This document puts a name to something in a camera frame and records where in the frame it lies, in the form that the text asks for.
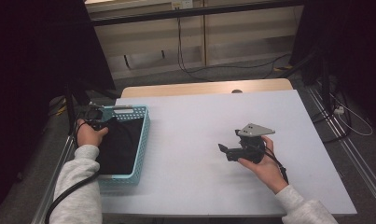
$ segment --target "black cable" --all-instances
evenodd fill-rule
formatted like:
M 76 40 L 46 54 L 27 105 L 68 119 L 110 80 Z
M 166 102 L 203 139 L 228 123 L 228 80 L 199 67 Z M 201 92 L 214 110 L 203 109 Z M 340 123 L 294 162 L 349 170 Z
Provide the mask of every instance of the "black cable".
M 321 110 L 320 112 L 318 112 L 318 113 L 312 115 L 312 116 L 310 117 L 311 121 L 313 121 L 314 119 L 316 119 L 318 116 L 320 116 L 320 115 L 321 115 L 322 113 L 324 113 L 325 111 L 326 111 L 326 109 L 323 109 L 323 110 Z
M 326 116 L 324 116 L 323 118 L 318 119 L 318 120 L 313 120 L 313 124 L 316 124 L 316 123 L 319 123 L 319 122 L 324 121 L 324 120 L 326 120 L 326 119 L 329 119 L 331 116 L 334 115 L 334 111 L 335 111 L 335 109 L 336 109 L 336 106 L 333 105 L 333 107 L 330 109 L 330 111 L 328 111 L 328 113 L 327 113 Z M 322 114 L 322 113 L 325 112 L 325 111 L 327 111 L 327 110 L 326 110 L 326 109 L 323 109 L 323 110 L 320 112 L 320 114 Z
M 53 210 L 56 208 L 56 206 L 57 206 L 57 205 L 58 205 L 63 199 L 65 199 L 68 195 L 70 195 L 72 192 L 74 192 L 75 190 L 79 189 L 80 187 L 83 187 L 83 186 L 85 186 L 86 184 L 90 183 L 92 180 L 94 180 L 95 178 L 97 178 L 98 175 L 99 175 L 99 173 L 96 172 L 96 173 L 94 173 L 94 175 L 89 176 L 88 178 L 83 179 L 83 180 L 77 182 L 77 183 L 76 183 L 75 185 L 73 185 L 71 188 L 67 189 L 67 190 L 64 191 L 62 194 L 60 194 L 60 196 L 57 197 L 57 199 L 54 200 L 54 202 L 50 205 L 50 207 L 49 207 L 49 209 L 48 209 L 48 212 L 46 213 L 45 223 L 46 223 L 46 224 L 49 224 L 51 213 L 53 212 Z
M 278 60 L 280 60 L 280 59 L 282 59 L 282 58 L 284 58 L 285 56 L 288 56 L 288 55 L 290 55 L 290 54 L 284 54 L 283 56 L 280 56 L 280 57 L 274 59 L 274 60 L 272 61 L 272 69 L 270 70 L 270 73 L 267 74 L 267 75 L 266 75 L 265 77 L 263 77 L 262 79 L 265 79 L 266 77 L 268 77 L 269 75 L 272 74 L 272 70 L 274 69 L 274 64 L 275 64 L 275 62 L 277 62 Z
M 345 106 L 348 107 L 348 102 L 347 102 L 347 98 L 345 97 L 345 94 L 343 91 L 341 91 L 341 96 L 343 98 L 343 102 L 345 103 Z M 345 113 L 344 113 L 344 116 L 346 117 L 347 119 L 347 124 L 348 126 L 352 127 L 353 124 L 352 124 L 352 120 L 351 120 L 351 114 L 350 114 L 350 111 L 347 110 Z M 333 139 L 330 139 L 330 140 L 327 140 L 327 141 L 322 141 L 323 144 L 328 144 L 328 143 L 332 143 L 332 142 L 336 142 L 336 141 L 339 141 L 345 137 L 347 137 L 349 134 L 351 133 L 351 129 L 348 128 L 347 131 L 344 132 L 344 134 L 342 134 L 341 136 L 339 137 L 336 137 L 336 138 L 333 138 Z
M 79 132 L 80 128 L 82 127 L 82 125 L 84 124 L 87 124 L 86 121 L 84 121 L 83 123 L 81 123 L 79 126 L 77 126 L 77 131 L 74 132 L 74 142 L 75 142 L 75 146 L 76 148 L 78 147 L 77 145 L 77 133 Z M 72 192 L 74 192 L 75 190 L 85 186 L 86 184 L 90 183 L 93 179 L 95 179 L 97 176 L 99 175 L 98 172 L 94 173 L 92 176 L 89 176 L 88 178 L 86 179 L 83 179 L 79 182 L 77 182 L 75 185 L 73 185 L 72 187 L 70 187 L 69 189 L 67 189 L 66 191 L 64 191 L 62 194 L 59 195 L 59 197 L 57 197 L 56 200 L 54 200 L 54 202 L 50 205 L 49 209 L 48 209 L 48 212 L 46 213 L 46 218 L 45 218 L 45 223 L 48 224 L 50 222 L 50 216 L 51 216 L 51 213 L 53 212 L 53 210 L 56 208 L 56 206 L 63 200 L 65 199 L 68 195 L 70 195 Z
M 290 54 L 285 54 L 281 57 L 278 57 L 277 59 L 274 59 L 268 63 L 263 63 L 263 64 L 259 64 L 259 65 L 253 65 L 253 66 L 234 66 L 234 65 L 217 65 L 217 66 L 210 66 L 210 67 L 204 67 L 204 68 L 199 68 L 198 70 L 196 71 L 189 71 L 190 73 L 196 73 L 196 72 L 200 72 L 202 70 L 205 70 L 205 69 L 212 69 L 212 68 L 258 68 L 258 67 L 262 67 L 262 66 L 266 66 L 266 65 L 269 65 L 271 63 L 274 63 L 275 61 L 279 60 L 280 58 L 282 57 L 285 57 L 285 56 L 288 56 Z
M 283 166 L 283 164 L 281 164 L 281 162 L 279 162 L 279 161 L 275 158 L 274 153 L 273 153 L 268 147 L 265 147 L 265 148 L 268 149 L 268 150 L 272 153 L 272 155 L 270 155 L 266 150 L 264 150 L 263 152 L 266 154 L 266 156 L 272 158 L 272 160 L 274 160 L 274 161 L 277 163 L 278 168 L 279 168 L 280 171 L 281 171 L 281 175 L 283 176 L 285 182 L 286 182 L 287 184 L 289 184 L 289 180 L 287 179 L 287 175 L 286 175 L 286 168 Z
M 177 18 L 177 21 L 178 21 L 178 65 L 179 65 L 179 68 L 180 68 L 183 72 L 185 72 L 186 74 L 188 74 L 190 77 L 192 77 L 192 78 L 196 78 L 196 79 L 199 79 L 199 80 L 204 80 L 204 81 L 213 82 L 213 80 L 210 80 L 210 79 L 207 79 L 207 78 L 202 78 L 202 77 L 195 77 L 195 76 L 193 76 L 193 75 L 187 70 L 187 68 L 185 67 L 184 56 L 183 56 L 183 53 L 182 53 L 182 39 L 181 39 L 182 29 L 181 29 L 181 19 L 180 19 L 180 18 Z
M 66 109 L 59 110 L 59 111 L 57 111 L 55 113 L 49 114 L 48 116 L 51 117 L 51 116 L 55 116 L 55 115 L 58 115 L 58 114 L 62 114 L 64 111 L 66 111 Z
M 259 150 L 260 152 L 263 152 L 264 154 L 266 154 L 266 156 L 270 157 L 273 161 L 275 161 L 275 163 L 277 163 L 278 168 L 279 168 L 280 171 L 281 171 L 281 175 L 283 176 L 283 179 L 285 180 L 285 182 L 286 182 L 287 184 L 289 184 L 289 180 L 287 179 L 287 175 L 286 175 L 286 168 L 283 166 L 283 164 L 281 164 L 281 162 L 279 162 L 279 161 L 277 160 L 277 158 L 275 158 L 275 154 L 274 154 L 274 152 L 272 152 L 271 149 L 269 149 L 268 147 L 265 146 L 265 149 L 263 150 L 263 149 L 260 148 L 260 147 L 253 146 L 253 145 L 250 145 L 250 144 L 248 144 L 248 143 L 246 143 L 246 144 L 247 144 L 248 146 L 250 146 L 250 147 L 256 149 L 256 150 Z

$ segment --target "black curtain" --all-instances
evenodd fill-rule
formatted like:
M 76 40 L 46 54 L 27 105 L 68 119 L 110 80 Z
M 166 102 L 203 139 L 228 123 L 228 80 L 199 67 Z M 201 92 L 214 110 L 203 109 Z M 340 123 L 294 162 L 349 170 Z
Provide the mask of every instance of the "black curtain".
M 376 1 L 308 3 L 301 17 L 291 64 L 315 47 L 325 52 L 331 75 L 376 125 Z M 310 85 L 320 77 L 320 62 L 302 69 Z
M 71 77 L 114 88 L 83 1 L 0 1 L 0 203 Z

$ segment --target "hand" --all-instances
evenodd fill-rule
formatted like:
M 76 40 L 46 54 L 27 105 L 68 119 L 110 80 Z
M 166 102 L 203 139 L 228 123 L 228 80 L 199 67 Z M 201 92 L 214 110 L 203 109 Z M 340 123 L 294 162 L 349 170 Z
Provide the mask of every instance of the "hand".
M 85 123 L 83 119 L 77 121 L 78 127 L 77 131 L 77 145 L 79 147 L 83 145 L 93 145 L 99 146 L 103 141 L 103 137 L 108 133 L 108 128 L 103 128 L 100 131 L 95 131 L 92 127 Z
M 272 140 L 266 136 L 261 136 L 261 138 L 266 143 L 266 147 L 273 152 L 274 146 Z M 238 162 L 254 172 L 258 178 L 269 189 L 271 189 L 272 192 L 274 192 L 274 194 L 277 194 L 279 191 L 281 191 L 281 189 L 287 186 L 287 183 L 284 181 L 277 163 L 275 163 L 275 161 L 267 155 L 264 155 L 263 160 L 258 164 L 254 164 L 253 162 L 243 158 L 238 159 Z

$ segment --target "gray sweater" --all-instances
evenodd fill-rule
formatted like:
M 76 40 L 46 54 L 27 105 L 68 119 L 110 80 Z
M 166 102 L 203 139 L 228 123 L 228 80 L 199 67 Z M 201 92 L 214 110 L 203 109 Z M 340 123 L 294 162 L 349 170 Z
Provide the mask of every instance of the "gray sweater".
M 57 180 L 54 199 L 75 183 L 92 176 L 100 165 L 95 161 L 98 147 L 82 146 L 75 159 L 67 162 Z M 275 198 L 286 210 L 285 224 L 337 223 L 319 201 L 306 201 L 292 186 L 282 189 Z M 102 223 L 101 196 L 98 182 L 94 181 L 67 196 L 53 211 L 50 223 Z

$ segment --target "light blue basket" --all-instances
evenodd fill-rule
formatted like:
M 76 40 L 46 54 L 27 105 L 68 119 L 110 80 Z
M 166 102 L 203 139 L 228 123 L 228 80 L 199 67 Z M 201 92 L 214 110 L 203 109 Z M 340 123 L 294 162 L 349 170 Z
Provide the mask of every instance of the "light blue basket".
M 116 117 L 120 121 L 130 119 L 144 118 L 144 123 L 141 131 L 140 142 L 135 156 L 134 167 L 132 173 L 129 175 L 100 175 L 98 177 L 100 185 L 108 184 L 138 184 L 141 176 L 142 165 L 144 163 L 144 155 L 146 150 L 146 141 L 149 133 L 150 118 L 146 105 L 115 105 L 104 106 L 103 121 Z

